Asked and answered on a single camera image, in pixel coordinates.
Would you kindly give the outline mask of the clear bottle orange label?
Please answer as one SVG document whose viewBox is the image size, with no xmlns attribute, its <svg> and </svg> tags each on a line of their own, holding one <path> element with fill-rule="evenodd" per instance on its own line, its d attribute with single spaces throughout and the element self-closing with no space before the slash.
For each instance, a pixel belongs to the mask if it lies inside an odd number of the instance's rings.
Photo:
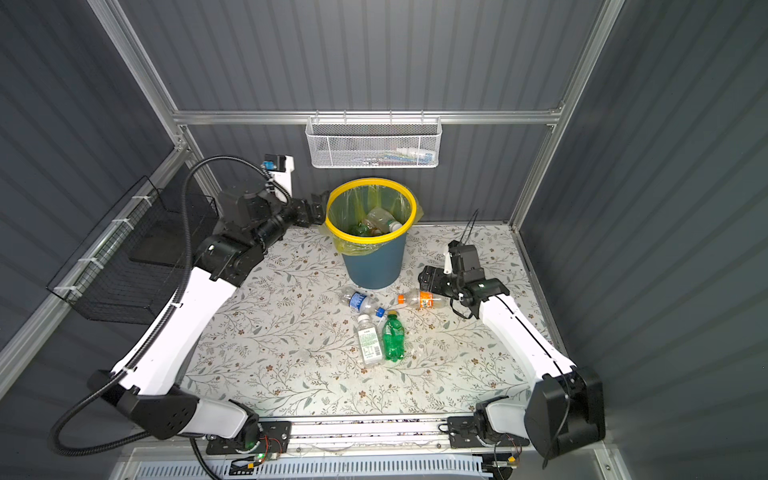
<svg viewBox="0 0 768 480">
<path fill-rule="evenodd" d="M 449 299 L 432 292 L 420 289 L 412 289 L 397 296 L 395 306 L 398 308 L 412 308 L 416 310 L 438 309 L 446 307 Z"/>
</svg>

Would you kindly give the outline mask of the clear bottle blue label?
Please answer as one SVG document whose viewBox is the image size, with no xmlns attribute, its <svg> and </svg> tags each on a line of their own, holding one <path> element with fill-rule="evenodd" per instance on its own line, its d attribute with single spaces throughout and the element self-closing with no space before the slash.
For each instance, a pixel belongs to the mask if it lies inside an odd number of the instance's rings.
<svg viewBox="0 0 768 480">
<path fill-rule="evenodd" d="M 383 318 L 386 310 L 379 299 L 369 293 L 357 290 L 353 287 L 345 287 L 341 291 L 341 302 L 349 307 L 355 314 L 366 314 L 372 317 Z"/>
</svg>

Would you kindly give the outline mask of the clear bottle green label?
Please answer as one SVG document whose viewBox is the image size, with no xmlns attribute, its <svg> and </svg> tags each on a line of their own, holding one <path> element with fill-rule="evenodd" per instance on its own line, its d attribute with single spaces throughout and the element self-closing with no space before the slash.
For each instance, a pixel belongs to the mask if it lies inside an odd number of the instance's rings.
<svg viewBox="0 0 768 480">
<path fill-rule="evenodd" d="M 363 364 L 374 365 L 384 359 L 381 341 L 376 325 L 368 314 L 357 317 L 357 338 Z"/>
</svg>

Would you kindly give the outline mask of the large clear crushed bottle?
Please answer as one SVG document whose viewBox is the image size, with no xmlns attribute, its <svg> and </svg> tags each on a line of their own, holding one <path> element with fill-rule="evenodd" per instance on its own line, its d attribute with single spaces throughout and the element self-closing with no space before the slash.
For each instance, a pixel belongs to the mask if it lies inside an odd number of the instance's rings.
<svg viewBox="0 0 768 480">
<path fill-rule="evenodd" d="M 363 219 L 362 223 L 371 231 L 378 231 L 381 235 L 393 233 L 403 227 L 389 211 L 374 207 Z"/>
</svg>

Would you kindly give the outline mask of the green bottle yellow cap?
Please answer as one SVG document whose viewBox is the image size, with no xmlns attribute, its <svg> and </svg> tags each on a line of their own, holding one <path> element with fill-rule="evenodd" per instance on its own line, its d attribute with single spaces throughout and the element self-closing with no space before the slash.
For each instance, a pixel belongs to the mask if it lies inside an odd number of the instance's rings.
<svg viewBox="0 0 768 480">
<path fill-rule="evenodd" d="M 356 237 L 370 237 L 372 230 L 364 222 L 360 222 L 350 227 L 349 234 Z"/>
</svg>

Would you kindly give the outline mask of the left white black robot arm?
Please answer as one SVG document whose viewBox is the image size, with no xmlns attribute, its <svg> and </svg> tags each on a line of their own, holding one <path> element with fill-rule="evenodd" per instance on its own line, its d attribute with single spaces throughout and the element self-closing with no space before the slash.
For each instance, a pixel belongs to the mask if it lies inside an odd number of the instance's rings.
<svg viewBox="0 0 768 480">
<path fill-rule="evenodd" d="M 320 225 L 327 194 L 287 199 L 275 186 L 226 193 L 211 236 L 192 240 L 179 288 L 134 348 L 88 381 L 101 398 L 140 427 L 144 437 L 214 436 L 231 449 L 255 448 L 259 417 L 235 401 L 184 391 L 176 376 L 214 314 L 291 227 Z"/>
</svg>

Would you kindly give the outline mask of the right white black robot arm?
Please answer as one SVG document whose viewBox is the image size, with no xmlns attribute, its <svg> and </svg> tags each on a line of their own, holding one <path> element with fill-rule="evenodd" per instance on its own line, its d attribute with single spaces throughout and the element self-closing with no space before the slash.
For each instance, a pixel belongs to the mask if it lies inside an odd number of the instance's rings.
<svg viewBox="0 0 768 480">
<path fill-rule="evenodd" d="M 529 444 L 549 461 L 605 439 L 599 375 L 592 368 L 576 366 L 534 327 L 510 290 L 485 276 L 473 245 L 450 242 L 445 265 L 424 267 L 418 281 L 421 289 L 467 309 L 467 314 L 456 314 L 482 322 L 524 371 L 530 391 L 526 404 L 505 395 L 476 405 L 469 431 L 479 442 Z"/>
</svg>

